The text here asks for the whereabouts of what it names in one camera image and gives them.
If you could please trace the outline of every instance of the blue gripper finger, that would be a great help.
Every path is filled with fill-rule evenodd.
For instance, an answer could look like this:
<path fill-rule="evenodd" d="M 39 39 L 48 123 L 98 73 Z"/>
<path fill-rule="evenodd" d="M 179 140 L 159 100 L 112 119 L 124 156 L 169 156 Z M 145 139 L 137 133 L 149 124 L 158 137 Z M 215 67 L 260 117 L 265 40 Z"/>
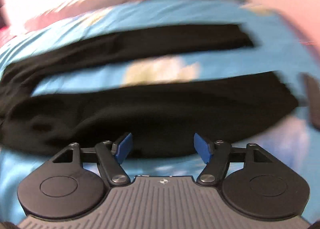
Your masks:
<path fill-rule="evenodd" d="M 208 164 L 208 162 L 212 157 L 209 144 L 203 138 L 201 138 L 197 133 L 195 133 L 193 144 L 196 151 L 198 152 L 201 159 L 203 160 L 203 162 L 205 164 Z"/>
<path fill-rule="evenodd" d="M 128 156 L 133 147 L 132 134 L 129 133 L 123 141 L 118 144 L 115 158 L 119 164 L 122 164 L 125 158 Z"/>

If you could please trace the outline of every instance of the black circular pad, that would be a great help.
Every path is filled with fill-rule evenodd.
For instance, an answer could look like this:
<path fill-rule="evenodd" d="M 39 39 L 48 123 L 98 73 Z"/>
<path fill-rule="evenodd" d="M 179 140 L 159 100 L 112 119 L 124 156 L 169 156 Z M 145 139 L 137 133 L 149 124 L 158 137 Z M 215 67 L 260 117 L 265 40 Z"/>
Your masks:
<path fill-rule="evenodd" d="M 221 189 L 225 200 L 241 213 L 274 220 L 300 215 L 310 192 L 302 177 L 277 163 L 238 170 L 225 178 Z"/>
<path fill-rule="evenodd" d="M 78 187 L 75 179 L 68 176 L 50 177 L 43 181 L 40 190 L 50 197 L 64 197 L 72 194 Z"/>
<path fill-rule="evenodd" d="M 250 188 L 262 196 L 279 196 L 287 189 L 287 184 L 275 176 L 257 176 L 250 181 Z"/>
<path fill-rule="evenodd" d="M 45 219 L 66 219 L 95 208 L 105 195 L 102 179 L 73 163 L 45 163 L 18 187 L 26 214 Z"/>

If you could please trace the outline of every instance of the silver rivet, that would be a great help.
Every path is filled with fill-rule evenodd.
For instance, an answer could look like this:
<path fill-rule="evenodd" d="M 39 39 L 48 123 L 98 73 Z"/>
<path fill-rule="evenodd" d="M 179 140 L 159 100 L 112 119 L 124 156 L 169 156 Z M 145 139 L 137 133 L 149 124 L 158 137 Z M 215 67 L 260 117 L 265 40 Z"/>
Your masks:
<path fill-rule="evenodd" d="M 215 181 L 215 179 L 216 178 L 210 174 L 204 174 L 204 175 L 201 175 L 201 177 L 200 177 L 200 181 L 202 181 L 204 183 L 211 183 L 211 182 Z"/>
<path fill-rule="evenodd" d="M 112 178 L 112 181 L 114 183 L 123 183 L 123 182 L 126 182 L 127 181 L 127 177 L 125 175 L 115 175 L 113 178 Z"/>

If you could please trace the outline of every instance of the bed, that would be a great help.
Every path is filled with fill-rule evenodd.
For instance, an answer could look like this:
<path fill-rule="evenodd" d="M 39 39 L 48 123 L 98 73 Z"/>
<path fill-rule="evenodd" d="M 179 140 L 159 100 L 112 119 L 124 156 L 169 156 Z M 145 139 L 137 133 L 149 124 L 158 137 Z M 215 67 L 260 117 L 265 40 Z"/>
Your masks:
<path fill-rule="evenodd" d="M 101 91 L 123 85 L 221 79 L 245 74 L 279 71 L 279 77 L 297 98 L 305 98 L 299 73 L 320 80 L 320 55 L 311 40 L 283 15 L 267 6 L 241 4 L 243 0 L 146 0 L 90 11 L 50 24 L 44 29 L 18 35 L 0 49 L 1 73 L 6 65 L 66 44 L 114 31 L 183 23 L 241 23 L 260 45 L 253 50 L 170 54 L 128 63 L 104 65 L 46 78 L 32 96 L 52 93 Z M 320 218 L 320 133 L 308 122 L 308 108 L 298 107 L 271 129 L 234 146 L 255 142 L 274 154 L 308 181 L 310 200 L 303 217 Z M 0 151 L 0 221 L 19 223 L 24 212 L 17 186 L 46 158 L 7 148 Z M 98 174 L 96 165 L 85 168 Z M 171 159 L 128 159 L 122 167 L 135 175 L 195 178 L 204 167 L 198 155 Z M 242 168 L 235 163 L 229 173 Z"/>

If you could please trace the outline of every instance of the black fabric fold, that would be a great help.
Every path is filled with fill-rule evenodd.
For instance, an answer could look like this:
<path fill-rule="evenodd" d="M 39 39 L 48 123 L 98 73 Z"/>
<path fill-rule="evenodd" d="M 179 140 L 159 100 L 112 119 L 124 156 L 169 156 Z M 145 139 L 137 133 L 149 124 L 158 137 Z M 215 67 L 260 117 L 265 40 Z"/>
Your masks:
<path fill-rule="evenodd" d="M 253 47 L 238 25 L 175 25 L 96 36 L 9 64 L 0 81 L 0 117 L 45 77 L 167 54 Z"/>
<path fill-rule="evenodd" d="M 131 132 L 131 156 L 183 156 L 195 153 L 195 132 L 213 141 L 236 142 L 265 131 L 297 106 L 296 98 L 272 72 L 41 95 L 9 111 L 2 125 L 2 144 L 53 155 L 71 142 L 93 147 Z"/>

